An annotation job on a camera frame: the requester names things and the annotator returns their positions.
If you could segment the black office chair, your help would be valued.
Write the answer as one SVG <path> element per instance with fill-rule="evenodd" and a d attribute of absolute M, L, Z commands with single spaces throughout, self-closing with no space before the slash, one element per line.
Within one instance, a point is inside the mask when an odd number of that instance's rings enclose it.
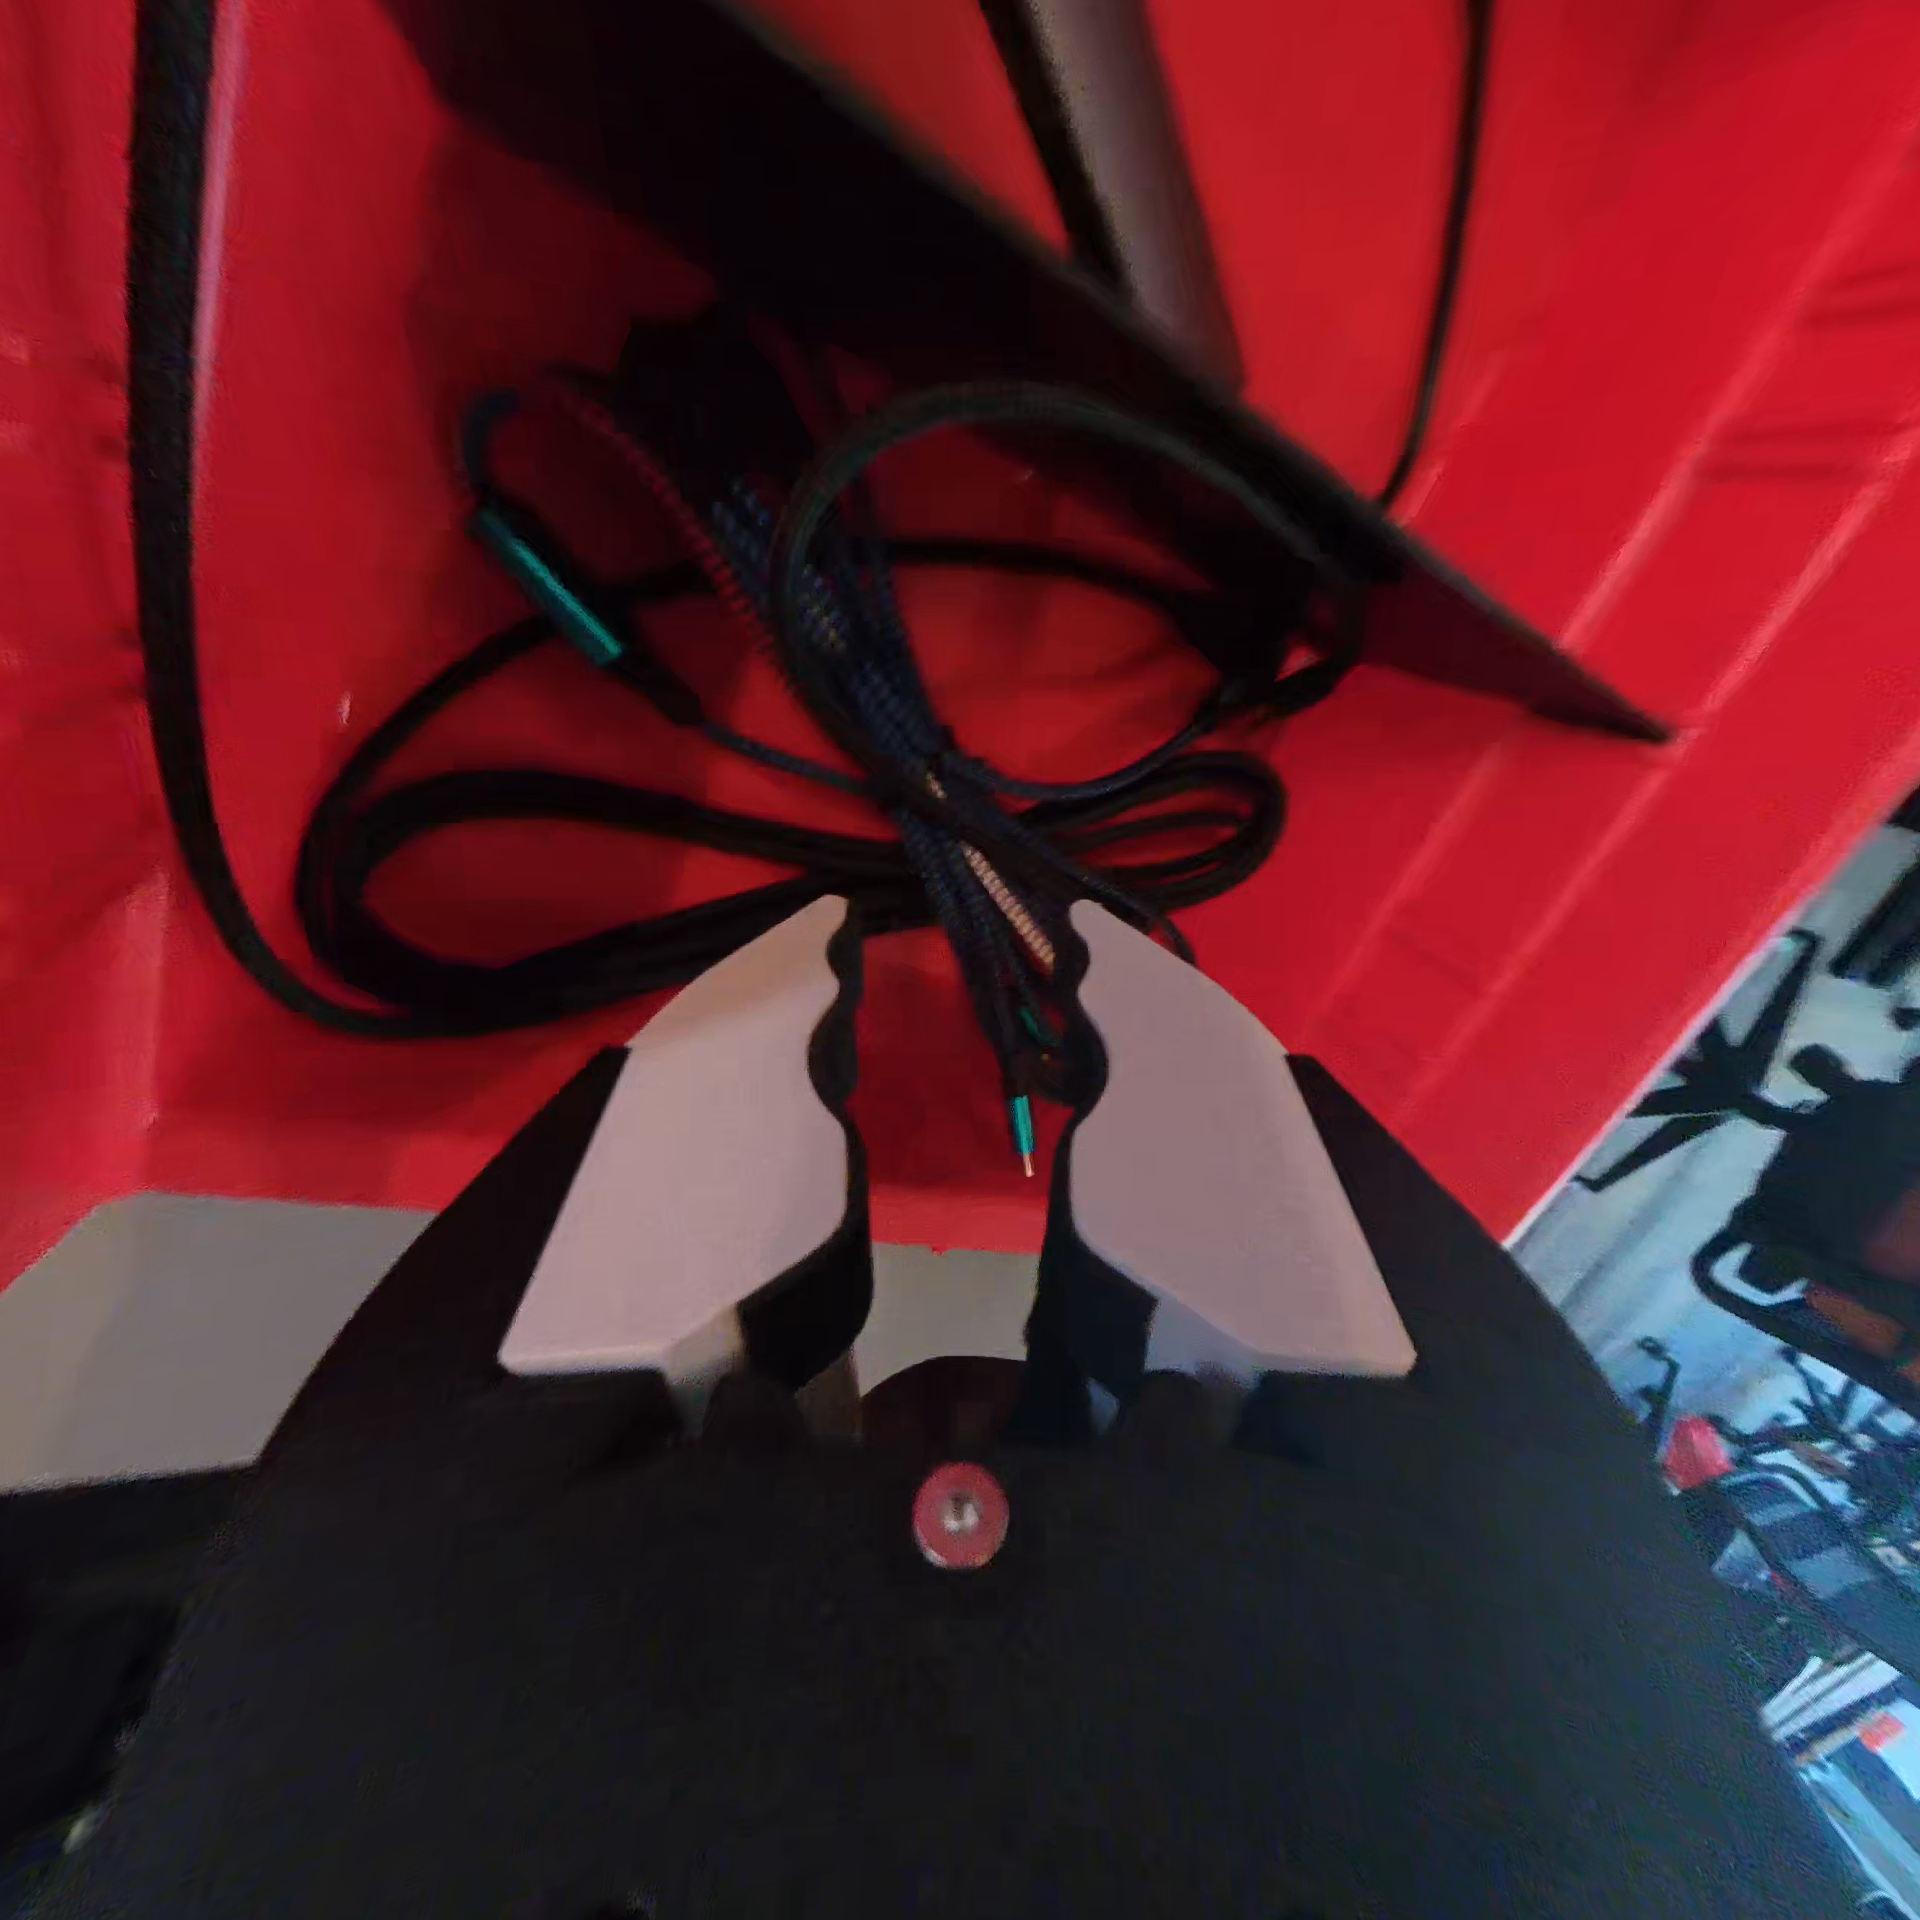
<path fill-rule="evenodd" d="M 1735 1134 L 1767 1154 L 1687 1260 L 1696 1290 L 1915 1414 L 1915 828 L 1884 828 L 1630 1109 L 1604 1192 Z"/>

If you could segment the red plastic bin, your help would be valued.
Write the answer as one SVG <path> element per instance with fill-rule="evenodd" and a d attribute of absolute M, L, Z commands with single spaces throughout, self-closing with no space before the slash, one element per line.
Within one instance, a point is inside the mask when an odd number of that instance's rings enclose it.
<path fill-rule="evenodd" d="M 966 4 L 766 4 L 1059 234 Z M 469 544 L 471 390 L 606 364 L 697 272 L 436 100 L 381 4 L 223 4 L 199 584 L 238 878 L 318 976 L 293 850 L 335 764 L 517 609 Z M 1245 398 L 1360 488 L 1404 432 L 1456 113 L 1454 4 L 1152 4 Z M 268 1002 L 190 896 L 132 636 L 132 4 L 5 4 L 5 1287 L 142 1192 L 438 1208 L 654 1008 L 467 1045 Z M 1471 245 L 1398 517 L 1673 729 L 1534 721 L 1374 664 L 1264 736 L 1271 863 L 1187 917 L 1494 1233 L 1915 780 L 1915 4 L 1500 4 Z M 1145 744 L 1205 686 L 1089 591 L 919 578 L 956 730 L 1022 775 Z M 401 764 L 684 783 L 833 828 L 561 648 Z M 504 823 L 379 878 L 497 957 L 766 868 Z M 871 948 L 857 1114 L 884 1241 L 1028 1252 L 992 1056 L 931 935 Z"/>

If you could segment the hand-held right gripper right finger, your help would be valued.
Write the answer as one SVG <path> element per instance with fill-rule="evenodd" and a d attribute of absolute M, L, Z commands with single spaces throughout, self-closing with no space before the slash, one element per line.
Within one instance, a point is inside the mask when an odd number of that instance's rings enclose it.
<path fill-rule="evenodd" d="M 1028 1350 L 1110 1408 L 1152 1375 L 1404 1380 L 1417 1345 L 1288 1052 L 1110 909 L 1069 909 L 1068 1118 Z"/>

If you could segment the grey usb hub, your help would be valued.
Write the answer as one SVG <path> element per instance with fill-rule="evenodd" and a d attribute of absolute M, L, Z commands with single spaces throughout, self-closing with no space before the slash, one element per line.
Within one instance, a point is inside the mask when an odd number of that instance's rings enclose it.
<path fill-rule="evenodd" d="M 1238 336 L 1145 6 L 981 2 L 975 10 L 1062 218 L 1071 262 L 1237 388 Z M 1382 513 L 1398 506 L 1423 456 L 1470 255 L 1497 6 L 1465 2 L 1457 14 L 1447 209 L 1407 417 L 1375 494 Z"/>

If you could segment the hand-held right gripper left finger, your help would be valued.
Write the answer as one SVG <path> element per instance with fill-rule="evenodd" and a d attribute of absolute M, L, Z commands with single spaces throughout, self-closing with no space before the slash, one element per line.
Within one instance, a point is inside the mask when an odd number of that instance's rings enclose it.
<path fill-rule="evenodd" d="M 848 901 L 825 896 L 647 1022 L 501 1338 L 507 1374 L 708 1397 L 731 1372 L 805 1388 L 849 1358 L 872 1306 L 859 988 Z"/>

